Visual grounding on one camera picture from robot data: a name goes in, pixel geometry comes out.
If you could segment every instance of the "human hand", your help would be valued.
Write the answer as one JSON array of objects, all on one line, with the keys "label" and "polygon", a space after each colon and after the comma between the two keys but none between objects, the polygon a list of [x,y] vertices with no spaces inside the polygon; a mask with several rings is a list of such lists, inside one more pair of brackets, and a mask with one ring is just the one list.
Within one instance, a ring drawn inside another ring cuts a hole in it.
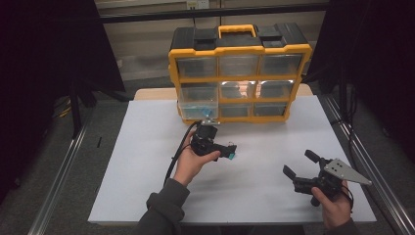
[{"label": "human hand", "polygon": [[185,147],[180,154],[177,161],[176,172],[174,173],[173,179],[181,183],[185,187],[192,181],[192,179],[201,171],[202,166],[219,158],[220,152],[214,151],[204,156],[198,156],[193,152],[190,147],[190,138],[195,131],[191,131],[185,141],[183,147]]},{"label": "human hand", "polygon": [[[347,182],[344,180],[342,190],[348,195]],[[350,220],[350,202],[346,195],[338,194],[333,200],[330,200],[317,187],[311,188],[311,193],[320,202],[323,207],[323,221],[327,229],[333,229],[345,224]]]}]

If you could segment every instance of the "wall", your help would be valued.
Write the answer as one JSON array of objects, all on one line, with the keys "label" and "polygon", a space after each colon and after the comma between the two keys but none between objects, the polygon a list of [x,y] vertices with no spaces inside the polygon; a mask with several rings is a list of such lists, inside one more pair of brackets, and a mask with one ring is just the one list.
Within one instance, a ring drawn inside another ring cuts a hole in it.
[{"label": "wall", "polygon": [[[144,14],[186,10],[185,1],[114,1],[95,0],[103,15]],[[239,8],[320,3],[324,0],[210,0],[211,8]],[[295,22],[312,47],[315,46],[325,12],[251,15],[206,19],[183,19],[140,23],[108,23],[105,30],[110,39],[123,80],[168,76],[167,54],[173,32],[180,26],[212,28],[222,24],[273,25]]]}]

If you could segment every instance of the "metal rail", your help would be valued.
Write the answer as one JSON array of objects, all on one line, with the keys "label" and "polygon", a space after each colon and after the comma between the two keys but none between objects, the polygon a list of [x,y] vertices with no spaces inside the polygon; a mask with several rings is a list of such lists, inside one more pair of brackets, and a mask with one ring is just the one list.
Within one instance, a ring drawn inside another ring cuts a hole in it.
[{"label": "metal rail", "polygon": [[[341,119],[339,105],[336,103],[333,97],[326,97],[326,102],[335,118]],[[348,139],[350,136],[351,126],[344,122],[340,122],[340,126],[346,138]],[[360,142],[360,139],[357,137],[357,135],[352,131],[351,136],[352,150],[354,150],[358,159],[363,164],[363,167],[365,168],[369,178],[372,180],[374,186],[378,190],[380,196],[391,212],[391,215],[393,216],[396,224],[399,226],[400,231],[405,235],[415,234],[414,223],[412,222],[406,209],[403,207],[396,194],[392,191],[385,178],[379,172],[378,168],[376,167],[369,153],[364,148],[363,144]]]},{"label": "metal rail", "polygon": [[58,19],[57,22],[71,24],[116,24],[131,22],[149,22],[161,20],[177,20],[192,18],[210,18],[210,17],[230,17],[230,16],[247,16],[247,15],[264,15],[279,13],[299,13],[299,12],[321,12],[330,7],[330,3],[313,3],[313,4],[293,4],[271,7],[249,7],[249,8],[216,8],[202,9],[195,11],[171,11],[145,14],[119,14],[119,15],[102,15],[100,18],[76,18],[76,19]]},{"label": "metal rail", "polygon": [[46,196],[45,201],[43,202],[42,207],[40,208],[40,211],[37,213],[36,218],[30,227],[28,235],[42,235],[45,233],[46,227],[48,226],[55,206],[58,203],[61,191],[64,188],[70,168],[82,143],[86,128],[91,120],[92,113],[93,109],[88,109],[85,117],[85,123],[83,124],[76,138],[72,139],[70,142],[69,149],[65,155],[64,161],[62,162],[62,165],[55,177],[48,195]]}]

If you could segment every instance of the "white table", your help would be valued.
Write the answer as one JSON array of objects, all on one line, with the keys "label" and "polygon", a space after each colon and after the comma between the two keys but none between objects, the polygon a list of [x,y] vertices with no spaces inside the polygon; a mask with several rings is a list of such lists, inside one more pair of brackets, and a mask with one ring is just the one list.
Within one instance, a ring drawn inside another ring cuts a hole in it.
[{"label": "white table", "polygon": [[[88,221],[102,225],[135,224],[159,192],[185,125],[175,100],[132,101],[115,143],[99,194]],[[315,96],[297,97],[286,122],[223,123],[215,142],[238,145],[236,157],[209,163],[189,185],[183,223],[292,224],[322,221],[321,207],[310,195],[294,192],[283,173],[289,166],[298,177],[312,178],[318,164],[306,149],[325,159],[346,155]],[[360,185],[349,182],[354,221],[376,221]]]}]

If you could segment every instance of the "yellow handle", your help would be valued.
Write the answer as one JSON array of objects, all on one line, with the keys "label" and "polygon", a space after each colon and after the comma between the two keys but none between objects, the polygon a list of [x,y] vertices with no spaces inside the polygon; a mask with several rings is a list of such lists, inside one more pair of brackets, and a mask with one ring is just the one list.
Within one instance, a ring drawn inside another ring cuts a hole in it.
[{"label": "yellow handle", "polygon": [[219,31],[219,38],[222,38],[222,32],[250,32],[253,34],[253,37],[256,37],[254,26],[252,24],[221,25],[217,30]]}]

